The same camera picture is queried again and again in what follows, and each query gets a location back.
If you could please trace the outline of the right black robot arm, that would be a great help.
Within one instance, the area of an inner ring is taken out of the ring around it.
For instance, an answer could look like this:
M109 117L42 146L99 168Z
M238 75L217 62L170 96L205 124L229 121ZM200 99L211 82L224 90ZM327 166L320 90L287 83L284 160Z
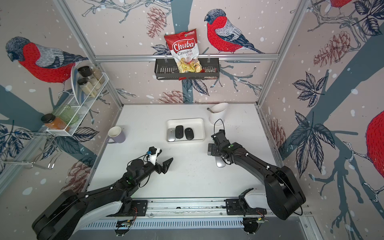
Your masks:
M278 218L286 220L306 202L290 168L271 165L252 155L242 145L230 143L224 130L219 130L211 138L223 159L244 168L264 183L268 206Z

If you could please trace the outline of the silver mouse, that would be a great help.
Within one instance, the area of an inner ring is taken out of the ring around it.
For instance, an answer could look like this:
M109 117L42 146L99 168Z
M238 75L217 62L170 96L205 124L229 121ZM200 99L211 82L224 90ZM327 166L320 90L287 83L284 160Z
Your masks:
M168 142L174 142L176 140L176 133L175 128L169 128L167 130L167 141Z
M222 157L215 157L215 160L218 168L224 168L227 165Z

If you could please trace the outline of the rounded black mouse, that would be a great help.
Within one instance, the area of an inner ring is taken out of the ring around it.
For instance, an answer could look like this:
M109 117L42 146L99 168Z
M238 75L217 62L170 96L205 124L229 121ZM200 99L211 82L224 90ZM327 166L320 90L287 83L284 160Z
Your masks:
M185 137L188 141L191 141L194 139L195 135L194 135L194 131L192 128L186 128L185 129Z

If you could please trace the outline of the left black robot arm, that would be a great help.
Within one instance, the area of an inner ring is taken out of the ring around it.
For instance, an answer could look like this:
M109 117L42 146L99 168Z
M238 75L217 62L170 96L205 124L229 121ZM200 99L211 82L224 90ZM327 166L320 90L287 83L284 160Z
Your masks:
M143 163L135 159L115 183L89 192L61 193L33 222L32 229L38 240L67 240L77 230L103 217L124 209L131 210L131 196L139 184L153 172L166 174L174 159L158 163Z

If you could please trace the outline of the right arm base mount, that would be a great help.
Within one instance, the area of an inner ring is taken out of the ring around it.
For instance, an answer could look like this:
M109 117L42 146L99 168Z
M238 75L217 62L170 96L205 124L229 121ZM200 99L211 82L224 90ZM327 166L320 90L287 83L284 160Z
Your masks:
M245 200L240 199L226 199L225 208L228 216L248 216L248 215L260 215L267 214L267 210L263 208L251 208Z

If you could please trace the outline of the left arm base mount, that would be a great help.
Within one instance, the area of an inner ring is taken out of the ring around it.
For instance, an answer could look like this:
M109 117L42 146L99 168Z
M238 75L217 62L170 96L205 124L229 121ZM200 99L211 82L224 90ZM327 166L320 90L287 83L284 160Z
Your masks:
M129 200L123 203L121 209L109 217L144 217L148 208L147 200Z

